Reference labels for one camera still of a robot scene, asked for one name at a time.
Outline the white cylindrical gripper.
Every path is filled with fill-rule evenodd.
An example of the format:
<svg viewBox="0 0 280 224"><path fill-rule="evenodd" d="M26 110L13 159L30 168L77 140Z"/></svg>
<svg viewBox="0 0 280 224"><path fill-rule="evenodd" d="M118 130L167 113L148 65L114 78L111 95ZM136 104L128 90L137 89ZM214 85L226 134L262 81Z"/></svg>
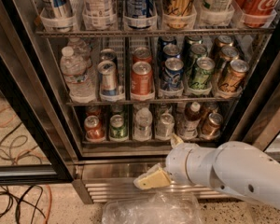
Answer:
<svg viewBox="0 0 280 224"><path fill-rule="evenodd" d="M194 143L184 143L175 133L172 134L171 147L166 157L165 171L159 163L152 166L146 173L138 176L134 185L139 189L155 189L167 187L171 179L177 184L192 185L187 173L187 160L190 152L199 146Z"/></svg>

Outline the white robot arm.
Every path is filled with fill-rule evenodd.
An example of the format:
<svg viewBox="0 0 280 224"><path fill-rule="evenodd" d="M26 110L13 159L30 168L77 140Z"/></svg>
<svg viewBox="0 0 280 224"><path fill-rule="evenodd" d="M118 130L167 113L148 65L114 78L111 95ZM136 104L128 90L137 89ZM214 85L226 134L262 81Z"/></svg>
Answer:
<svg viewBox="0 0 280 224"><path fill-rule="evenodd" d="M155 164L134 180L139 189L201 185L234 198L280 210L280 163L247 143L229 141L201 147L172 138L165 164Z"/></svg>

